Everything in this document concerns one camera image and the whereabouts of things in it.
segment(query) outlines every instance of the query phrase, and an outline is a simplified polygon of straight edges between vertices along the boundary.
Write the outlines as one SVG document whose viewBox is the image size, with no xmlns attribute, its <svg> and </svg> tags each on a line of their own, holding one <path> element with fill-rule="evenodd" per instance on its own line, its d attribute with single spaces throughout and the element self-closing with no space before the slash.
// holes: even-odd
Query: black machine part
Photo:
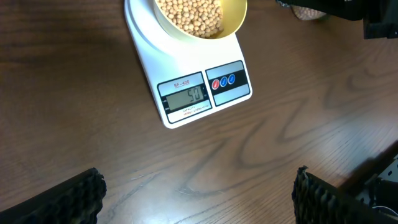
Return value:
<svg viewBox="0 0 398 224">
<path fill-rule="evenodd" d="M 105 193 L 103 176 L 92 168 L 0 212 L 0 223 L 94 224 Z"/>
<path fill-rule="evenodd" d="M 306 172 L 297 171 L 292 199 L 297 224 L 397 224 L 388 215 L 355 200 L 334 186 Z"/>
<path fill-rule="evenodd" d="M 376 205 L 398 211 L 398 183 L 384 179 L 377 179 L 374 184 L 374 198 Z"/>
<path fill-rule="evenodd" d="M 397 0 L 279 0 L 350 21 L 363 19 L 364 38 L 398 37 Z"/>
</svg>

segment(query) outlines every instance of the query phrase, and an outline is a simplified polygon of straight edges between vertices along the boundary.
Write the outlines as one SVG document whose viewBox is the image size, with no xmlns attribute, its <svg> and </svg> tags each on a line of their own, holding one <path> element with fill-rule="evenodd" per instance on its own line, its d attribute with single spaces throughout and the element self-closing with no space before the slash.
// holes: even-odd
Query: digit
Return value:
<svg viewBox="0 0 398 224">
<path fill-rule="evenodd" d="M 199 99 L 200 99 L 200 95 L 199 95 L 199 90 L 198 90 L 198 88 L 194 88 L 194 89 L 193 89 L 193 92 L 195 93 L 195 99 L 196 99 L 196 100 L 199 100 Z"/>
<path fill-rule="evenodd" d="M 191 100 L 191 102 L 193 101 L 193 95 L 191 95 L 191 90 L 188 90 L 188 96 L 191 96 L 192 97 L 192 100 Z"/>
</svg>

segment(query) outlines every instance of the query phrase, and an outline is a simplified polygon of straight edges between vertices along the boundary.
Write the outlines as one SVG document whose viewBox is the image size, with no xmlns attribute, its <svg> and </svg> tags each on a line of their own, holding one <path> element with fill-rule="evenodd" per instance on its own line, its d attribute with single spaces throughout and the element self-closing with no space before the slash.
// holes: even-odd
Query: black plastic part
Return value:
<svg viewBox="0 0 398 224">
<path fill-rule="evenodd" d="M 292 199 L 297 224 L 397 224 L 395 221 L 339 192 L 334 186 L 299 168 Z"/>
<path fill-rule="evenodd" d="M 106 194 L 103 176 L 89 169 L 0 213 L 0 223 L 96 223 Z"/>
<path fill-rule="evenodd" d="M 366 1 L 363 0 L 280 0 L 282 3 L 293 6 L 302 6 L 315 9 L 329 15 L 337 16 L 350 21 L 359 21 L 363 18 Z"/>
<path fill-rule="evenodd" d="M 398 37 L 398 1 L 369 1 L 364 15 L 364 38 Z"/>
<path fill-rule="evenodd" d="M 374 186 L 376 205 L 389 207 L 398 211 L 398 183 L 387 180 L 378 180 Z"/>
<path fill-rule="evenodd" d="M 397 0 L 279 0 L 350 21 L 363 19 L 364 38 L 398 38 Z"/>
<path fill-rule="evenodd" d="M 396 155 L 398 155 L 398 141 L 391 144 L 376 158 L 368 159 L 357 167 L 351 177 L 339 187 L 339 191 L 356 197 L 364 190 L 366 182 L 372 177 L 377 177 L 395 161 Z"/>
</svg>

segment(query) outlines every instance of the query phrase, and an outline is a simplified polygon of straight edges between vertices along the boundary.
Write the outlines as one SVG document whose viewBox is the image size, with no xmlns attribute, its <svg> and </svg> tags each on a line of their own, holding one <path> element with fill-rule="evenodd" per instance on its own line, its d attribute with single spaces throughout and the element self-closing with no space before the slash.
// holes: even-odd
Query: red button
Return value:
<svg viewBox="0 0 398 224">
<path fill-rule="evenodd" d="M 220 81 L 219 81 L 218 79 L 215 79 L 215 80 L 213 81 L 213 83 L 211 84 L 211 87 L 212 87 L 214 90 L 218 89 L 219 86 L 220 86 Z"/>
</svg>

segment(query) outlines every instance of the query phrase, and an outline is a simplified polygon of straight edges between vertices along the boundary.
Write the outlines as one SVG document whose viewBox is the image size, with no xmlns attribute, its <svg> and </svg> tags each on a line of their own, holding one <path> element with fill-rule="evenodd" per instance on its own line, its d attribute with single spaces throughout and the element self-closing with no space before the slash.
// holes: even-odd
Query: blue button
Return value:
<svg viewBox="0 0 398 224">
<path fill-rule="evenodd" d="M 228 77 L 228 83 L 230 85 L 232 85 L 235 82 L 235 75 L 234 74 L 230 74 Z"/>
<path fill-rule="evenodd" d="M 226 77 L 221 78 L 220 86 L 224 87 L 228 83 L 228 79 Z"/>
</svg>

